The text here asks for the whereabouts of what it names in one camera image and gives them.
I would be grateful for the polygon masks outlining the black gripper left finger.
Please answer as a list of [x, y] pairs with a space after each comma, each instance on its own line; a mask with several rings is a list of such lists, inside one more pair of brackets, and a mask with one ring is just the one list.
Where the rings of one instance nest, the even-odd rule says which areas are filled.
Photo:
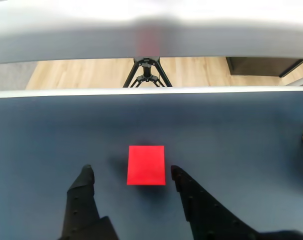
[[109, 217], [100, 217], [94, 199], [95, 176], [84, 165], [67, 191], [61, 240], [117, 240]]

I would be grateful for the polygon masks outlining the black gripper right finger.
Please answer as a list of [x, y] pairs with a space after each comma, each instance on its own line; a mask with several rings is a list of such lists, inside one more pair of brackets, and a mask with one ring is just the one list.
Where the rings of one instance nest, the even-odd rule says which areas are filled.
[[195, 240], [261, 240], [262, 235], [236, 217], [187, 172], [171, 166], [186, 221]]

